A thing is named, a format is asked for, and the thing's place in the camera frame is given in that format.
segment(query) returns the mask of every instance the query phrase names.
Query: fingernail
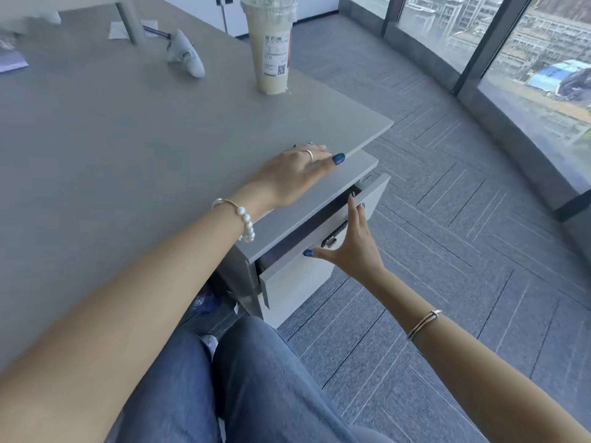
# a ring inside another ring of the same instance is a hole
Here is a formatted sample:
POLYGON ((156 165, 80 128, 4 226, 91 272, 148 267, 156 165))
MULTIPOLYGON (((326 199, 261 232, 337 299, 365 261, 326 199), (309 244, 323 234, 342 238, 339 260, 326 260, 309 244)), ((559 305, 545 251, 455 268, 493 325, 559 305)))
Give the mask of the fingernail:
POLYGON ((344 162, 344 154, 341 152, 340 154, 335 155, 333 157, 333 162, 335 162, 336 165, 343 163, 344 162))

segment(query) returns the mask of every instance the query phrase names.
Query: forearm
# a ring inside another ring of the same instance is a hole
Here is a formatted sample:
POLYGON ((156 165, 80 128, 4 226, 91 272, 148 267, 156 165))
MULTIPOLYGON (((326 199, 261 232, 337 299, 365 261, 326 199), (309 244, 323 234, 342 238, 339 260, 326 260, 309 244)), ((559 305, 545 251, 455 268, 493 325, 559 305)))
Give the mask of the forearm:
MULTIPOLYGON (((435 309, 386 270, 362 283, 406 333, 435 309)), ((413 342, 490 441, 591 441, 532 381, 445 315, 426 325, 413 342)))
MULTIPOLYGON (((253 190, 234 200, 253 220, 264 213, 253 190)), ((3 434, 3 440, 33 441, 42 432, 48 442, 102 441, 243 230, 234 208, 219 205, 56 322, 2 374, 0 428, 15 430, 13 439, 3 434)))

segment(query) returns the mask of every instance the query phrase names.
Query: cup label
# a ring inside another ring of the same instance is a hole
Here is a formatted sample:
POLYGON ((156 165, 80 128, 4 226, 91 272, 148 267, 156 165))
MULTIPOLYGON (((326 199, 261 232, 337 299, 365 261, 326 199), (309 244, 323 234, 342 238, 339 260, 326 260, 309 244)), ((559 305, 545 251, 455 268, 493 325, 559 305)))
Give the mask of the cup label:
POLYGON ((291 29, 270 32, 262 43, 262 72, 267 76, 285 76, 290 56, 291 29))

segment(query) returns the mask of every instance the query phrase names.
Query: glass window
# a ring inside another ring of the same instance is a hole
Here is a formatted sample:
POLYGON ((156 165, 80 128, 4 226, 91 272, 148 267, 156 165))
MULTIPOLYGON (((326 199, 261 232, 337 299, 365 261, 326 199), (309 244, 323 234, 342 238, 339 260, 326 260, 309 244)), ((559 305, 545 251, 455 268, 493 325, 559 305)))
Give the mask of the glass window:
POLYGON ((380 18, 386 18, 386 11, 388 11, 388 5, 390 0, 351 0, 357 3, 359 6, 364 7, 370 12, 373 12, 380 18))
POLYGON ((566 160, 591 182, 588 2, 533 0, 484 76, 492 85, 480 87, 534 143, 550 146, 551 161, 566 160))
POLYGON ((503 0, 405 0, 398 27, 462 72, 503 0))

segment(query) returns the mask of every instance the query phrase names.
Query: gold ring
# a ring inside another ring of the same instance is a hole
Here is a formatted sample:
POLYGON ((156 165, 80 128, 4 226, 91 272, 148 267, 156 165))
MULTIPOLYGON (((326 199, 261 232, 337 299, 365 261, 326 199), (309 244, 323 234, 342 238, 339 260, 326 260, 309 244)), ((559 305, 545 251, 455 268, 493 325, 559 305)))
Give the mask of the gold ring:
POLYGON ((310 154, 310 163, 312 163, 314 161, 314 155, 312 154, 312 151, 310 149, 304 149, 304 152, 310 154))

